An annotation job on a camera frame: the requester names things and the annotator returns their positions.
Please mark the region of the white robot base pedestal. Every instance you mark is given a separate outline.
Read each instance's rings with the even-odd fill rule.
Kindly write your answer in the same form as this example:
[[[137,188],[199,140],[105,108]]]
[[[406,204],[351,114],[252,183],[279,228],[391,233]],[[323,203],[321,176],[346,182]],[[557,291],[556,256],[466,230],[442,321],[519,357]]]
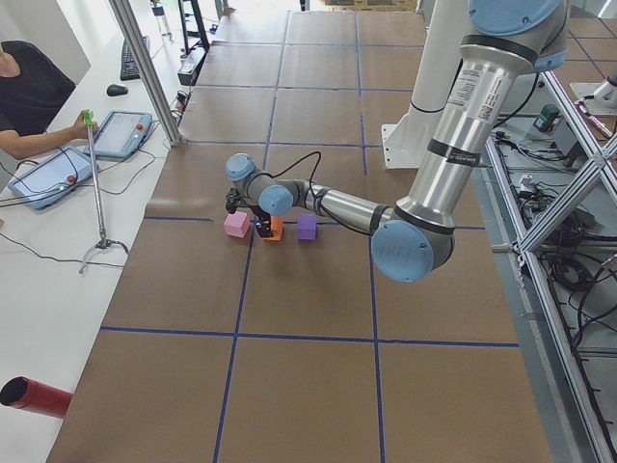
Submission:
[[[386,168],[420,166],[462,64],[460,45],[469,32],[467,1],[435,3],[409,110],[398,123],[382,126]]]

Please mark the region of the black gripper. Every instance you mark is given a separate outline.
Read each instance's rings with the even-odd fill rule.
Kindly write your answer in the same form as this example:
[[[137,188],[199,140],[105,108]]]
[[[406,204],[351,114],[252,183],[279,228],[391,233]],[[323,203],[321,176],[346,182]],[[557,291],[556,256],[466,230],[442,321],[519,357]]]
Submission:
[[[259,205],[249,205],[249,210],[256,217],[255,229],[260,237],[272,237],[271,215]]]

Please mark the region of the person's right hand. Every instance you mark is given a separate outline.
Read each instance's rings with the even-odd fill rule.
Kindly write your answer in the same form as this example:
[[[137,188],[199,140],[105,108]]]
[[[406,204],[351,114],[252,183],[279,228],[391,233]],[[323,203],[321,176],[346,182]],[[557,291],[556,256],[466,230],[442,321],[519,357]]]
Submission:
[[[73,139],[87,139],[88,138],[88,130],[91,129],[93,134],[98,132],[98,124],[97,122],[93,122],[91,125],[87,125],[84,116],[80,114],[73,126],[71,127],[71,133]]]

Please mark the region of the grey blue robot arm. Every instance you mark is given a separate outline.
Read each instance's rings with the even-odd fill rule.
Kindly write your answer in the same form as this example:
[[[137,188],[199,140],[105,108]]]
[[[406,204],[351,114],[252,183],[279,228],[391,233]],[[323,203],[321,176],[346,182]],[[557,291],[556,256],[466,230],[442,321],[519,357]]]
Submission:
[[[404,162],[420,166],[409,193],[376,204],[312,179],[285,179],[233,155],[226,207],[268,220],[302,207],[371,238],[380,271],[411,283],[454,249],[453,212],[479,165],[515,80],[559,67],[566,55],[566,1],[439,1],[432,11],[409,111],[392,131]]]

